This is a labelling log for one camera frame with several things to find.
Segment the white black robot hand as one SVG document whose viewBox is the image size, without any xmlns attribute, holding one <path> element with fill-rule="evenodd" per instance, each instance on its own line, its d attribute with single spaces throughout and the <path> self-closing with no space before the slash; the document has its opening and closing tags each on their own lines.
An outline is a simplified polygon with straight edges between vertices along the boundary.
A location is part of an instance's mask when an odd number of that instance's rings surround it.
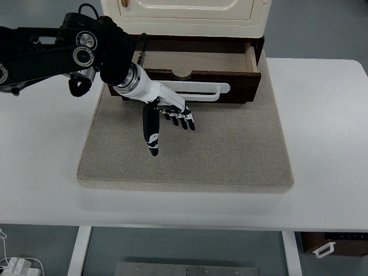
<svg viewBox="0 0 368 276">
<path fill-rule="evenodd" d="M 144 140 L 152 154 L 158 155 L 159 138 L 159 110 L 154 102 L 159 99 L 159 106 L 167 107 L 169 110 L 184 110 L 183 114 L 163 112 L 166 120 L 171 120 L 175 126 L 179 121 L 183 129 L 189 128 L 194 131 L 195 124 L 193 115 L 185 100 L 167 86 L 158 81 L 151 80 L 143 68 L 130 68 L 126 77 L 126 97 L 136 99 L 147 104 L 143 107 L 143 135 Z"/>
</svg>

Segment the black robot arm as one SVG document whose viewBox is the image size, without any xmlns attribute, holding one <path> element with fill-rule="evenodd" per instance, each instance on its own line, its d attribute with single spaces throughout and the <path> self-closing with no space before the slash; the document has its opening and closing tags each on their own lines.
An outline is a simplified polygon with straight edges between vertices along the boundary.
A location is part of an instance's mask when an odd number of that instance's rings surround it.
<svg viewBox="0 0 368 276">
<path fill-rule="evenodd" d="M 184 129 L 194 129 L 186 101 L 143 69 L 145 53 L 136 63 L 138 44 L 147 35 L 132 37 L 108 16 L 91 18 L 81 12 L 66 14 L 59 28 L 1 28 L 1 92 L 20 91 L 55 75 L 67 75 L 70 93 L 85 95 L 96 74 L 119 95 L 140 101 L 143 134 L 152 155 L 158 154 L 159 116 Z"/>
</svg>

